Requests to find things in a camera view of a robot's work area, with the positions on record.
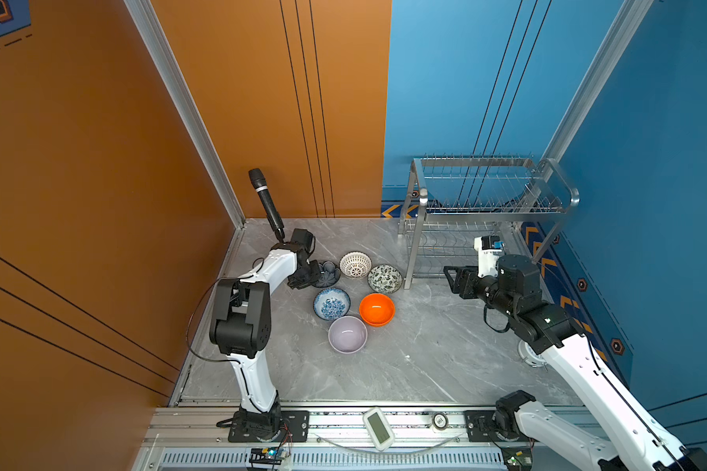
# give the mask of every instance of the vent grille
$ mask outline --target vent grille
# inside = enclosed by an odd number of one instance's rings
[[[237,467],[244,467],[246,453],[241,451],[215,451],[206,449],[205,451],[194,451],[193,448],[179,450],[171,448],[165,452],[160,464],[162,466],[174,467],[185,464],[213,464],[220,465],[237,464]]]
[[[248,448],[168,447],[160,467],[245,469]],[[507,469],[497,448],[462,447],[443,449],[419,456],[397,452],[381,455],[353,455],[330,447],[299,447],[293,450],[296,471],[345,471],[347,469]]]
[[[448,466],[452,469],[476,469],[478,465],[500,465],[502,457],[495,451],[436,451],[428,455],[410,456],[400,453],[382,455],[349,455],[339,451],[295,451],[293,464],[296,469],[357,468],[375,465],[379,469],[393,466],[404,469],[434,469]]]

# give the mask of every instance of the orange bowl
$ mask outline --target orange bowl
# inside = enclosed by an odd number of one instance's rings
[[[359,305],[361,319],[372,327],[382,327],[396,314],[393,300],[378,292],[365,296]]]

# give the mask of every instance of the digital display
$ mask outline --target digital display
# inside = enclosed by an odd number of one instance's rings
[[[372,431],[375,433],[375,436],[377,437],[377,440],[380,443],[386,442],[388,438],[390,438],[390,434],[387,433],[387,429],[385,428],[385,424],[382,423],[382,419],[380,419],[379,414],[372,414],[369,416],[369,426],[372,427]]]

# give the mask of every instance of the stainless steel dish rack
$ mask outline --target stainless steel dish rack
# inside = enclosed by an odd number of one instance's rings
[[[414,277],[442,277],[445,265],[476,265],[474,238],[499,233],[503,223],[555,222],[535,249],[539,261],[578,203],[579,191],[546,158],[538,165],[519,156],[415,158],[398,225],[411,251],[404,288]]]

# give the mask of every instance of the microphone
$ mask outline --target microphone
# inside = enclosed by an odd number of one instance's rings
[[[275,203],[272,202],[272,196],[270,196],[270,191],[267,190],[267,180],[264,179],[264,175],[260,169],[249,170],[249,179],[252,181],[252,186],[259,195],[259,200],[264,206],[264,212],[267,213],[267,221],[270,221],[270,227],[275,232],[275,237],[280,243],[286,241],[286,233],[283,231],[283,220],[280,218],[275,209]]]

